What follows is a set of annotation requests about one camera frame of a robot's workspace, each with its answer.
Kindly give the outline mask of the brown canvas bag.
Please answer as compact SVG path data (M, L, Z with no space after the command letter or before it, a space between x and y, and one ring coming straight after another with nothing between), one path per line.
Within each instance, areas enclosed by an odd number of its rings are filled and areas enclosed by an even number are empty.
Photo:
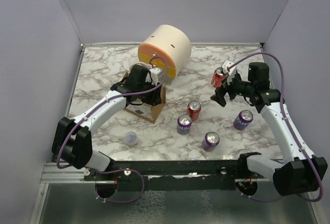
M143 81L142 76L145 76L145 74L139 71L126 72L119 83L118 90L121 93L138 92L138 95L128 96L126 98L127 105L125 111L150 123L155 123L166 101L166 88L164 86L161 87L161 104L145 104L141 100L142 92L150 90L154 86L151 83Z

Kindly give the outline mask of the red soda can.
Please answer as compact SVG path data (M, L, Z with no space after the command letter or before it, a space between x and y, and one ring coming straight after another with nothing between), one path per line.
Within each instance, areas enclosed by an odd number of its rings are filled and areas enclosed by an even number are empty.
M222 81L226 78L226 75L222 73L222 68L218 67L215 69L213 73L213 77L211 80L211 85L214 88L220 87L222 85Z
M187 106L187 114L190 116L192 121L196 121L200 115L202 106L198 101L191 101Z

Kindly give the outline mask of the purple soda can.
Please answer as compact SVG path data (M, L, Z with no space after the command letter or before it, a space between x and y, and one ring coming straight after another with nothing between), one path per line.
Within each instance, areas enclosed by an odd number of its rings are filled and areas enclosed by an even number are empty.
M219 142L220 137L216 132L208 132L203 138L202 148L207 152L213 151Z
M253 121L253 114L249 110L242 110L236 119L233 121L234 128L237 130L245 130L249 124Z
M177 132L186 135L190 132L192 119L188 114L180 115L177 119Z

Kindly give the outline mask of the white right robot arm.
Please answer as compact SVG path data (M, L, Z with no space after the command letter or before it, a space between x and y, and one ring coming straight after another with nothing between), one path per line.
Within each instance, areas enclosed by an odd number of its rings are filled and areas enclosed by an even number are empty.
M211 97L221 106L240 95L254 106L270 127L280 148L283 162L276 162L258 152L241 154L237 172L242 178L257 173L273 182L281 196L319 191L323 196L322 179L327 170L323 157L316 157L297 131L284 104L281 92L270 87L269 67L264 62L249 64L248 80L243 81L231 61L220 67L225 79Z

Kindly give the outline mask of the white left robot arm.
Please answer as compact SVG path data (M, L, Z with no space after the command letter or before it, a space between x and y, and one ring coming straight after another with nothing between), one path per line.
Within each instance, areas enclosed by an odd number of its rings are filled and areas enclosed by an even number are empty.
M140 99L155 106L161 103L161 86L166 70L148 65L133 65L129 74L113 84L106 95L89 110L70 119L63 117L57 124L52 153L57 167L63 160L76 169L89 168L103 180L113 176L112 159L93 150L92 137L114 114Z

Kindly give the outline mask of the small clear plastic cup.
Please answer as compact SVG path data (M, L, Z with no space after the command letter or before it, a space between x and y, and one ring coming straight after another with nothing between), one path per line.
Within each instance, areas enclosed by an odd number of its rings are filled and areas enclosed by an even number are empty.
M135 146L138 143L138 137L135 132L127 132L124 136L125 144L129 147Z

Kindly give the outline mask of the purple soda can front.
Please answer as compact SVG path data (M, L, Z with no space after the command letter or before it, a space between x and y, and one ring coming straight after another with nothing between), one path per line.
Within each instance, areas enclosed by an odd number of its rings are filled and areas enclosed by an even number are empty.
M213 151L219 142L220 137L216 132L208 132L203 138L202 148L207 152Z

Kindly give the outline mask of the cream cylindrical drawer cabinet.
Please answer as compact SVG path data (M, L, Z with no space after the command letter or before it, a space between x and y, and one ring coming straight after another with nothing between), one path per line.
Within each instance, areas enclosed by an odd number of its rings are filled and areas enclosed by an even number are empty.
M165 69L166 82L173 81L190 59L192 46L180 29L171 25L158 26L138 47L138 59Z

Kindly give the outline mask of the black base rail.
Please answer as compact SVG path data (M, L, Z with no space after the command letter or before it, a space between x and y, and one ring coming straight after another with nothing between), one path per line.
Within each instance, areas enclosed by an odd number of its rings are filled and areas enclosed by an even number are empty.
M115 161L106 172L91 170L84 180L120 191L235 190L240 181L260 179L245 173L237 159L201 161Z

